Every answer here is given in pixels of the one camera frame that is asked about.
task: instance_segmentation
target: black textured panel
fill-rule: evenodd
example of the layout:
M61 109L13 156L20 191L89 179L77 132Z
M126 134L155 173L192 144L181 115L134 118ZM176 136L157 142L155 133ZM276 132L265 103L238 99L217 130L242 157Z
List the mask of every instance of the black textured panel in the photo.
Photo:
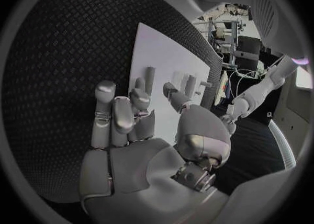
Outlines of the black textured panel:
M22 24L6 63L2 108L13 154L43 197L78 201L95 85L112 80L117 95L127 95L139 22L200 57L211 67L209 82L218 82L221 60L162 0L39 0ZM211 105L214 90L206 90L203 105Z

